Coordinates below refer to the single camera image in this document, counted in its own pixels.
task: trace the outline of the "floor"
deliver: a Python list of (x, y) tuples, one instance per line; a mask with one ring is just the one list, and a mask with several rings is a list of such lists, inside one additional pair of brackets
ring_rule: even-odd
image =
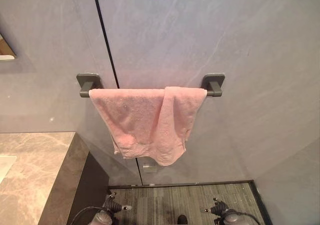
[[(179, 215), (188, 218), (188, 224), (213, 225), (215, 215), (201, 213), (200, 208), (213, 206), (213, 198), (226, 202), (230, 208), (247, 212), (265, 225), (248, 183), (197, 185), (161, 188), (113, 189), (115, 201), (131, 205), (131, 211), (116, 214), (120, 225), (175, 225)], [(246, 218), (250, 225), (256, 223)]]

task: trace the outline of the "mirror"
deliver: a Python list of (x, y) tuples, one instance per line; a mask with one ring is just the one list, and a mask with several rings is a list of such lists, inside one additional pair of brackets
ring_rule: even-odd
[(15, 53), (12, 51), (5, 39), (0, 34), (0, 61), (13, 60), (15, 58)]

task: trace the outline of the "pink towel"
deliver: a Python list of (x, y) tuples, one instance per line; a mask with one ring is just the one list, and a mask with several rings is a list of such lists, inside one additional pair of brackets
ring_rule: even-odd
[(207, 95), (202, 88), (92, 89), (89, 96), (111, 133), (114, 153), (151, 157), (162, 166), (185, 151), (196, 113)]

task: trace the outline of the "shoe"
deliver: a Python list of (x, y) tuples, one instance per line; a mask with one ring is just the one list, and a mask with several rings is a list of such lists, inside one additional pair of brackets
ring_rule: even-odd
[(188, 224), (188, 219), (185, 215), (180, 215), (178, 217), (178, 223), (177, 224)]

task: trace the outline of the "towel bar bracket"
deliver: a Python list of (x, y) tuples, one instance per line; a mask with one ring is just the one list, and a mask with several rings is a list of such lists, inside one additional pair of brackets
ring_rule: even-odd
[(82, 98), (89, 98), (89, 90), (91, 89), (104, 88), (99, 75), (95, 73), (79, 73), (76, 79), (81, 87), (80, 97)]
[(206, 89), (207, 97), (221, 97), (221, 86), (224, 83), (224, 74), (207, 74), (203, 77), (201, 88)]

